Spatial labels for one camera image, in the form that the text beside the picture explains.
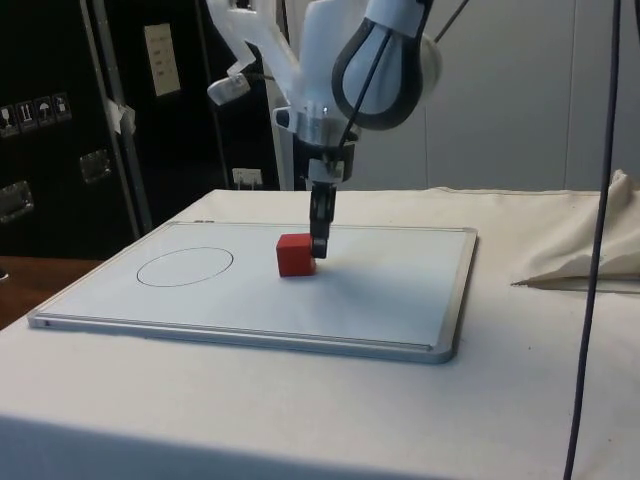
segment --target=wall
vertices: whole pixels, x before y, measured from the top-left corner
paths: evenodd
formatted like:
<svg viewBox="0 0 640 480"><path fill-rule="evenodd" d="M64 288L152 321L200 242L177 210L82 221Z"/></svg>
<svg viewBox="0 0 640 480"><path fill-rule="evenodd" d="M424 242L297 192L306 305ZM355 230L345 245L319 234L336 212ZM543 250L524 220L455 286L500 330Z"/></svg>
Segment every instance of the wall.
<svg viewBox="0 0 640 480"><path fill-rule="evenodd" d="M297 49L309 0L288 0ZM640 176L640 45L623 0L616 166ZM436 0L432 37L459 2ZM611 2L484 0L442 40L442 81L402 127L365 134L351 189L588 189L604 151Z"/></svg>

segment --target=label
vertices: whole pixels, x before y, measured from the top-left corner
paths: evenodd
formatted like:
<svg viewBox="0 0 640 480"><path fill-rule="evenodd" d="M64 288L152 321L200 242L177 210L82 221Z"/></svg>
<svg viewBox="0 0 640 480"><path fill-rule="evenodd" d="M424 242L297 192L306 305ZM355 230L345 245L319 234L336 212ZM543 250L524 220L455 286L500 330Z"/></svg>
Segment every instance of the label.
<svg viewBox="0 0 640 480"><path fill-rule="evenodd" d="M38 125L46 127L56 123L56 116L53 111L53 103L50 97L38 98L33 105L36 109L36 115L38 117Z"/></svg>
<svg viewBox="0 0 640 480"><path fill-rule="evenodd" d="M180 77L168 23L144 27L156 97L180 90Z"/></svg>
<svg viewBox="0 0 640 480"><path fill-rule="evenodd" d="M28 132L38 128L38 117L33 107L33 102L20 102L16 104L16 114L18 116L18 124L20 131Z"/></svg>
<svg viewBox="0 0 640 480"><path fill-rule="evenodd" d="M53 104L53 113L58 122L71 120L73 115L71 114L71 106L69 105L69 98L66 93L51 95L51 103Z"/></svg>
<svg viewBox="0 0 640 480"><path fill-rule="evenodd" d="M0 138L11 137L19 133L18 118L13 105L0 107Z"/></svg>

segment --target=black cable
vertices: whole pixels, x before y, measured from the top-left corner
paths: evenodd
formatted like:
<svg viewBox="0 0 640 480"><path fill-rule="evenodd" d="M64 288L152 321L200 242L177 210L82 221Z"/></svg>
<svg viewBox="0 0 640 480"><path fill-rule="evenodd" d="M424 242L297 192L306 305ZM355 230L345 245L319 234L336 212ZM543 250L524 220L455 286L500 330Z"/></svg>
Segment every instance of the black cable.
<svg viewBox="0 0 640 480"><path fill-rule="evenodd" d="M245 73L243 74L247 80L269 80L271 82L275 81L271 75L264 75L262 73Z"/></svg>
<svg viewBox="0 0 640 480"><path fill-rule="evenodd" d="M636 26L638 27L638 40L640 40L640 0L636 0Z"/></svg>
<svg viewBox="0 0 640 480"><path fill-rule="evenodd" d="M442 28L442 30L440 30L440 33L438 35L436 35L436 38L434 39L434 42L438 43L440 40L442 40L442 37L444 37L444 35L451 28L451 25L453 25L453 23L458 19L458 17L460 16L462 11L464 10L464 7L467 6L467 3L469 3L469 0L462 0L462 3L458 7L458 9L455 12L453 12L453 15L451 16L449 21L445 24L445 26Z"/></svg>
<svg viewBox="0 0 640 480"><path fill-rule="evenodd" d="M380 64L380 60L382 60L382 55L384 54L387 45L389 44L389 40L391 40L391 36L393 35L392 30L387 30L380 47L378 48L378 52L376 53L375 58L373 59L373 63L371 64L371 68L369 69L369 73L367 78L364 81L362 86L362 91L360 92L360 96L356 101L356 104L353 107L353 113L347 122L347 126L344 129L344 133L342 134L342 138L340 139L340 143L338 144L338 151L341 151L345 144L347 143L347 139L349 138L349 132L353 128L353 125L356 123L356 119L358 118L358 114L360 113L360 109L362 108L362 104L364 103L364 99L367 96L367 92L369 91L369 87L371 86L371 82L373 81L373 77L376 74L376 70L378 69L378 65Z"/></svg>
<svg viewBox="0 0 640 480"><path fill-rule="evenodd" d="M609 84L609 112L607 114L607 133L605 156L602 165L602 178L600 185L600 205L596 221L596 232L593 240L593 254L591 256L591 270L589 272L589 290L587 293L587 308L585 312L582 341L580 343L580 356L578 359L578 378L576 381L576 396L573 406L573 419L571 422L571 437L567 462L564 470L564 480L571 480L573 466L578 446L578 434L580 432L580 420L582 417L582 401L584 397L584 382L587 370L587 356L589 353L589 340L591 338L591 326L593 324L593 311L596 303L596 291L598 287L598 273L600 268L600 252L602 250L602 237L604 236L607 202L609 200L609 183L613 163L613 140L615 134L616 108L618 105L618 73L620 66L620 4L621 0L613 2L613 33L611 40L611 77Z"/></svg>

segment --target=warning sticker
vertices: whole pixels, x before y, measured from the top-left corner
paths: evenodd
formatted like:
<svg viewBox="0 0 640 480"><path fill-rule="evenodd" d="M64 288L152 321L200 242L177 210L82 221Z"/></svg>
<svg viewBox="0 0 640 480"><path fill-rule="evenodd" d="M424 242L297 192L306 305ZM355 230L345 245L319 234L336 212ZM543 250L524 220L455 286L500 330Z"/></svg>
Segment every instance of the warning sticker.
<svg viewBox="0 0 640 480"><path fill-rule="evenodd" d="M36 111L33 108L32 102L16 103L16 114L18 115L18 124L20 130L28 132L38 128L38 120L36 118Z"/></svg>
<svg viewBox="0 0 640 480"><path fill-rule="evenodd" d="M36 115L38 117L38 124L41 127L46 127L56 123L56 116L53 113L53 103L50 97L38 98L34 103L36 108Z"/></svg>
<svg viewBox="0 0 640 480"><path fill-rule="evenodd" d="M59 122L64 120L71 120L71 106L69 105L69 99L66 93L56 93L51 96L53 103L53 111L56 114L56 119Z"/></svg>
<svg viewBox="0 0 640 480"><path fill-rule="evenodd" d="M13 105L0 107L0 138L11 137L19 133L18 119Z"/></svg>

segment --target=metal handle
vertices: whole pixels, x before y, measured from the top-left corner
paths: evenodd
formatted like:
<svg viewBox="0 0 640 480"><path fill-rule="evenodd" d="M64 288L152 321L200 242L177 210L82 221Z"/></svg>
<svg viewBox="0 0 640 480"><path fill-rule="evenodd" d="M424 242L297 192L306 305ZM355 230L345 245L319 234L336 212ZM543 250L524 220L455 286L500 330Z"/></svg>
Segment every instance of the metal handle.
<svg viewBox="0 0 640 480"><path fill-rule="evenodd" d="M0 190L0 224L7 224L34 209L27 182L18 182Z"/></svg>

